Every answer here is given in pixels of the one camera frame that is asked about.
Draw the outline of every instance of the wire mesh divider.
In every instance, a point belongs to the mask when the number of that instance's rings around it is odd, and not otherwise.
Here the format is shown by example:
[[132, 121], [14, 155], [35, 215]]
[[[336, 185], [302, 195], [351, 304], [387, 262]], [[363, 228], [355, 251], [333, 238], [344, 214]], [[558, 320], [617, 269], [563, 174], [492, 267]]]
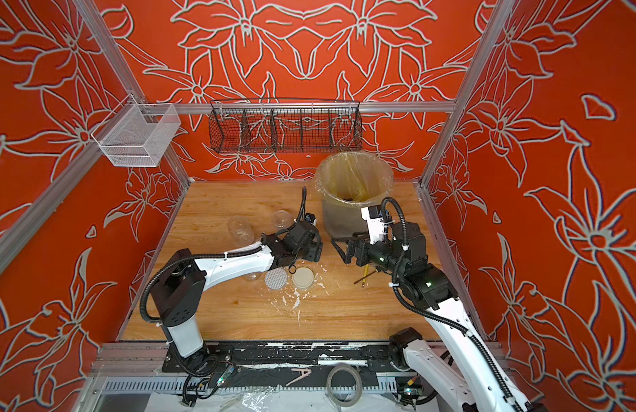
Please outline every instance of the wire mesh divider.
[[274, 108], [221, 107], [211, 102], [211, 148], [217, 153], [333, 153], [361, 150], [359, 102], [314, 107], [314, 100]]

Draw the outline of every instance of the wooden table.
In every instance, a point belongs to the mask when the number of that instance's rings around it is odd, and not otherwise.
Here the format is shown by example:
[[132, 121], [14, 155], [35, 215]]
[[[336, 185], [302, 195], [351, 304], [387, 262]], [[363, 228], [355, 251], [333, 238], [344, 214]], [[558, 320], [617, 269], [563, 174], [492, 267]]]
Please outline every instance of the wooden table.
[[[263, 276], [254, 281], [233, 279], [204, 292], [197, 310], [198, 326], [206, 340], [386, 340], [412, 326], [425, 339], [438, 340], [430, 325], [403, 308], [388, 286], [390, 276], [375, 274], [366, 287], [353, 282], [363, 268], [345, 265], [329, 242], [321, 224], [319, 195], [311, 182], [193, 183], [165, 240], [154, 271], [179, 249], [192, 253], [223, 252], [235, 244], [226, 229], [233, 215], [246, 216], [254, 233], [274, 233], [276, 210], [297, 214], [302, 186], [309, 191], [306, 210], [318, 217], [324, 246], [318, 263], [298, 261], [315, 273], [307, 291], [296, 290], [291, 279], [281, 290], [270, 290]], [[394, 198], [407, 221], [419, 223], [425, 235], [428, 256], [441, 267], [421, 213], [413, 183], [396, 182]], [[157, 314], [152, 299], [149, 313]], [[134, 311], [123, 340], [163, 340], [154, 324], [144, 322]]]

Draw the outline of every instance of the yellow pencil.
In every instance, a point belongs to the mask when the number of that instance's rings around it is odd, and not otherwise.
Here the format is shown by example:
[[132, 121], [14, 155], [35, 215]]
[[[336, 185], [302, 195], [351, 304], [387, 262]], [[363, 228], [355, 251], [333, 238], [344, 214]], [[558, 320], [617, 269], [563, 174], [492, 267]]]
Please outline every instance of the yellow pencil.
[[363, 267], [364, 278], [362, 280], [362, 287], [366, 286], [366, 276], [368, 276], [368, 265]]

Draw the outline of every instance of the floral pattern wall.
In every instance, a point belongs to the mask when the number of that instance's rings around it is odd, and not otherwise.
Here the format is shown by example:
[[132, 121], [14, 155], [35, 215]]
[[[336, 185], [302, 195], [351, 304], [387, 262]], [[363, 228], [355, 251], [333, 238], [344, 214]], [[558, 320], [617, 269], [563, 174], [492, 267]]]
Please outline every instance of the floral pattern wall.
[[[452, 100], [494, 0], [96, 0], [149, 102]], [[174, 148], [197, 180], [310, 179], [326, 155], [217, 154], [206, 116]], [[445, 113], [364, 116], [364, 150], [421, 174]]]
[[636, 411], [636, 1], [518, 1], [429, 190], [529, 398]]
[[[0, 236], [124, 97], [72, 2], [0, 0]], [[71, 410], [182, 190], [100, 158], [1, 274], [0, 411]]]
[[0, 0], [0, 236], [124, 97], [70, 0]]
[[0, 411], [71, 410], [182, 191], [165, 160], [115, 168], [100, 158], [2, 273]]

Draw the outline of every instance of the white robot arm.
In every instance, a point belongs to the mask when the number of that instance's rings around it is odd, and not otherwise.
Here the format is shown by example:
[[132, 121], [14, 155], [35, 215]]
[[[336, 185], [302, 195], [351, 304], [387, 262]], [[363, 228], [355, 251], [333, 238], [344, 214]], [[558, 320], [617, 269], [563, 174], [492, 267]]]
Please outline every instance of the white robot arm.
[[[191, 254], [183, 249], [152, 276], [139, 301], [141, 317], [162, 327], [174, 356], [188, 374], [192, 364], [205, 364], [208, 350], [198, 330], [196, 312], [201, 294], [239, 276], [294, 265], [297, 259], [318, 262], [322, 252], [315, 216], [305, 212], [306, 188], [297, 219], [288, 229], [261, 235], [261, 241], [233, 251]], [[147, 311], [149, 295], [160, 317]]]
[[[399, 222], [390, 221], [385, 210], [388, 204], [396, 208]], [[428, 263], [425, 236], [419, 225], [405, 221], [398, 202], [385, 198], [380, 205], [363, 208], [362, 218], [368, 223], [367, 234], [332, 238], [332, 245], [345, 263], [354, 257], [358, 266], [371, 264], [390, 274], [389, 286], [396, 298], [432, 325], [462, 375], [437, 356], [412, 328], [390, 338], [394, 365], [421, 375], [436, 391], [440, 411], [546, 411], [541, 404], [529, 402], [487, 349], [446, 275]], [[347, 245], [345, 251], [340, 243]]]

